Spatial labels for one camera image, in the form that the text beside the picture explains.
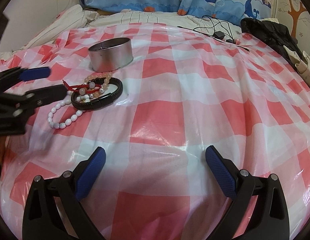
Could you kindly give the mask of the round silver metal tin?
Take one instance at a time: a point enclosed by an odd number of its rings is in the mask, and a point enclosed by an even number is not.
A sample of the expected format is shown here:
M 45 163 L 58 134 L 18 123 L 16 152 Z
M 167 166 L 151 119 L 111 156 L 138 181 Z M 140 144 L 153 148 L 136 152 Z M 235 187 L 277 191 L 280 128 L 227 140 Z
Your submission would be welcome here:
M 88 48 L 92 69 L 98 73 L 112 72 L 126 67 L 133 61 L 131 39 L 112 38 Z

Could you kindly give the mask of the black jacket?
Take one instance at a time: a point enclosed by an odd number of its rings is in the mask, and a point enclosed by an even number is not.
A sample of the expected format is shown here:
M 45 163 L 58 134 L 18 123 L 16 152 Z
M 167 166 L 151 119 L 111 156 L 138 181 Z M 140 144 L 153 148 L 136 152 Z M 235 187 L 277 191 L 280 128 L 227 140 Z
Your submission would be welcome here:
M 306 62 L 302 51 L 297 46 L 297 41 L 290 35 L 288 28 L 273 21 L 260 21 L 253 18 L 244 18 L 240 22 L 243 33 L 249 33 L 265 43 L 281 55 L 296 70 L 286 49 L 296 52 L 301 60 Z

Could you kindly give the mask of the white striped blanket roll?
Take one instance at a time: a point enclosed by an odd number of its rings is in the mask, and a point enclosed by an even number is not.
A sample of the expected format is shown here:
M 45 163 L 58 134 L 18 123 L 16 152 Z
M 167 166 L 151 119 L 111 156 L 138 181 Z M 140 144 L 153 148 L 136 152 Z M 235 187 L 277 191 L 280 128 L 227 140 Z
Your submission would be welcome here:
M 21 49 L 29 49 L 54 41 L 64 31 L 83 28 L 99 16 L 96 11 L 84 10 L 79 4 L 74 5 L 59 13 L 54 22 L 39 32 Z

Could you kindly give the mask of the white striped bedsheet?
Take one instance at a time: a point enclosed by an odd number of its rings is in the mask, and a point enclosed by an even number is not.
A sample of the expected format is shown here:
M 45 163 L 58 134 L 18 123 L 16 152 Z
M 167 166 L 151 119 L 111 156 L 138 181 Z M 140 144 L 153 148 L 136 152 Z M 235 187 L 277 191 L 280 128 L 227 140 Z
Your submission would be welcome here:
M 129 23 L 161 23 L 173 27 L 184 27 L 191 30 L 197 30 L 209 35 L 214 31 L 222 31 L 226 35 L 230 35 L 236 39 L 240 33 L 241 28 L 229 22 L 205 18 L 197 18 L 191 15 L 178 15 L 175 12 L 142 12 L 142 11 L 127 11 L 119 12 L 113 15 L 101 15 L 96 20 L 90 22 L 90 27 L 103 27 L 118 24 Z

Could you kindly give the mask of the blue whale pillow right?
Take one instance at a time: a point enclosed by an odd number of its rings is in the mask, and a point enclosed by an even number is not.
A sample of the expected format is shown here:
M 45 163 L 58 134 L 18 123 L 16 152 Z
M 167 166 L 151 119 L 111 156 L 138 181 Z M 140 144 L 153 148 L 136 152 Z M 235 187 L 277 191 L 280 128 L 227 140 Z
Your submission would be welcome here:
M 243 18 L 270 18 L 273 0 L 181 0 L 178 14 L 211 17 L 240 25 Z

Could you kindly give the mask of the white patterned cloth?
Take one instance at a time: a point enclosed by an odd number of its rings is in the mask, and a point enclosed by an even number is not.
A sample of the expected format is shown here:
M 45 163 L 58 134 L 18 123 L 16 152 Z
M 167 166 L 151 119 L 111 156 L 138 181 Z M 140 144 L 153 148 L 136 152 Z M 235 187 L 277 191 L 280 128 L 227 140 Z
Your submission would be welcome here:
M 298 74 L 310 87 L 310 56 L 303 51 L 303 55 L 300 57 L 296 51 L 291 51 L 286 46 L 284 46 L 284 50 L 286 50 L 286 53 L 288 54 L 290 61 L 297 69 Z

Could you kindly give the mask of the red white checkered plastic cloth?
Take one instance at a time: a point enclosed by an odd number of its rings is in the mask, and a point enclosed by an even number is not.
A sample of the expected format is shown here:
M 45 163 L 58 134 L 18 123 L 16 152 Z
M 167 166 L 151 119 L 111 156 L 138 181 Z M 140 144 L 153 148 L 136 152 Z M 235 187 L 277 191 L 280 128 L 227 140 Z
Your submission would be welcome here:
M 105 238 L 205 239 L 230 202 L 205 162 L 212 145 L 254 176 L 278 175 L 295 237 L 310 217 L 310 89 L 256 38 L 228 44 L 163 24 L 75 29 L 0 60 L 0 72 L 51 68 L 16 94 L 81 84 L 93 74 L 88 48 L 114 37 L 130 38 L 134 54 L 113 74 L 124 85 L 115 103 L 57 130 L 52 105 L 41 107 L 8 139 L 0 214 L 16 236 L 34 176 L 60 176 L 101 146 L 106 164 L 82 204 Z

